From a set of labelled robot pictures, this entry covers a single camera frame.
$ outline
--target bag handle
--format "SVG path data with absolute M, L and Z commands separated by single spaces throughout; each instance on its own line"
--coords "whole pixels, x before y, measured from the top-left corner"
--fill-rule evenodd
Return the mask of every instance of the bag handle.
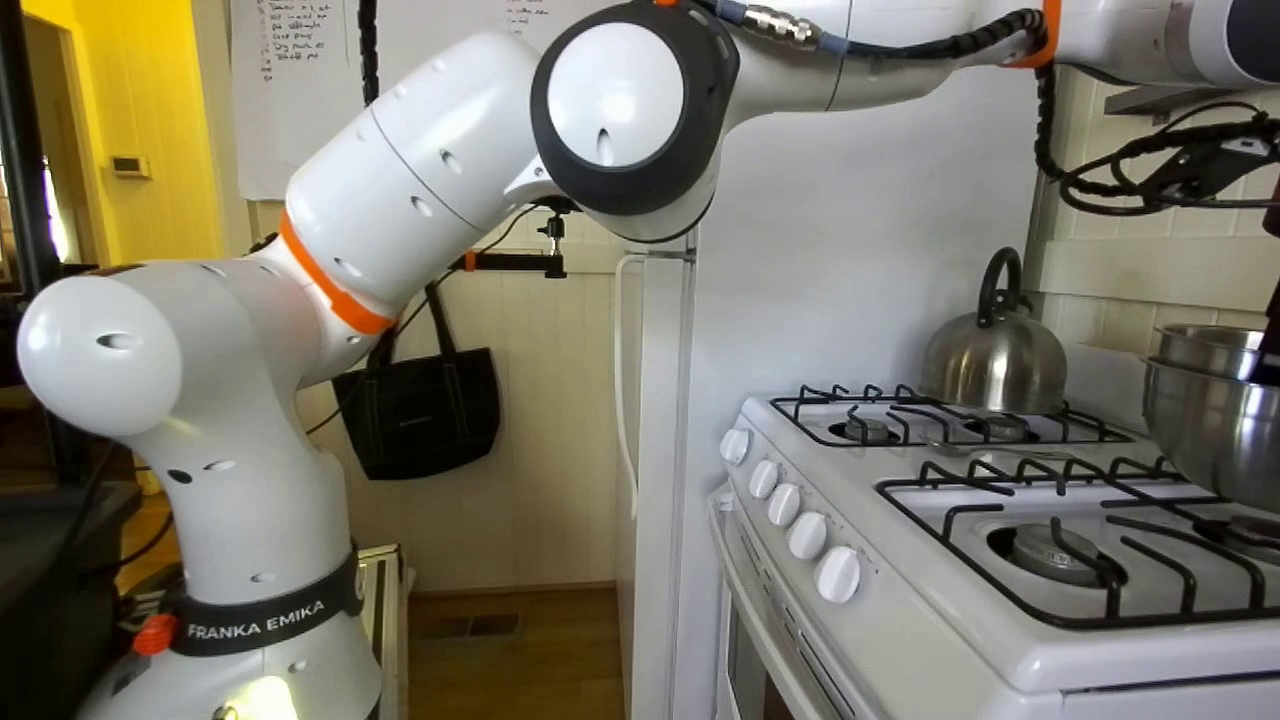
M 442 301 L 442 278 L 438 278 L 438 282 L 424 282 L 424 294 L 428 294 L 428 310 L 433 310 L 433 322 L 438 322 L 442 355 L 455 355 L 451 328 L 450 328 L 444 301 Z M 400 339 L 400 328 L 390 328 L 390 333 L 373 345 L 363 369 L 370 369 L 370 370 L 392 369 L 396 339 Z
M 451 328 L 450 328 L 444 301 L 442 301 L 442 278 L 428 282 L 424 290 L 428 290 L 442 355 L 455 355 Z

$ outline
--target kettle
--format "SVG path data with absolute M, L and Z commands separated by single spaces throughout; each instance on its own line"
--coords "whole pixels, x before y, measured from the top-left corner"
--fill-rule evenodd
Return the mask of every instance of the kettle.
M 983 272 L 976 317 L 957 317 L 930 339 L 923 388 L 935 399 L 991 417 L 1065 408 L 1068 351 L 1031 321 L 1019 282 L 1016 248 L 1002 248 Z

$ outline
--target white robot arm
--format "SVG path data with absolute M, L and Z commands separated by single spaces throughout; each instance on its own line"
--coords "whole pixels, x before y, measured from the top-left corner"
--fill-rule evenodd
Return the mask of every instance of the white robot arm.
M 353 619 L 343 479 L 292 397 L 353 369 L 514 205 L 556 193 L 630 238 L 668 238 L 708 211 L 736 123 L 913 100 L 1042 42 L 1135 84 L 1280 78 L 1278 0 L 1049 4 L 617 4 L 541 65 L 472 34 L 292 176 L 263 250 L 42 290 L 28 388 L 163 477 L 190 584 L 172 643 L 123 661 L 85 717 L 370 717 L 381 674 Z

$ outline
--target black bag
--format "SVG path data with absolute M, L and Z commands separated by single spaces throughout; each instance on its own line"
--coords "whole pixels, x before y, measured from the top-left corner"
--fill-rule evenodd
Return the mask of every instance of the black bag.
M 501 391 L 490 348 L 455 351 L 442 288 L 428 282 L 442 355 L 400 361 L 396 328 L 361 370 L 334 378 L 341 417 L 370 479 L 416 479 L 490 455 Z

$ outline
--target kettle handle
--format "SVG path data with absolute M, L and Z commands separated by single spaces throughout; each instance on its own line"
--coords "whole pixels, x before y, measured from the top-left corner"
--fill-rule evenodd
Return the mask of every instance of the kettle handle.
M 991 328 L 995 322 L 995 301 L 1019 303 L 1024 294 L 1024 265 L 1016 255 L 1016 248 L 1002 248 L 983 272 L 983 290 L 976 294 L 976 328 Z

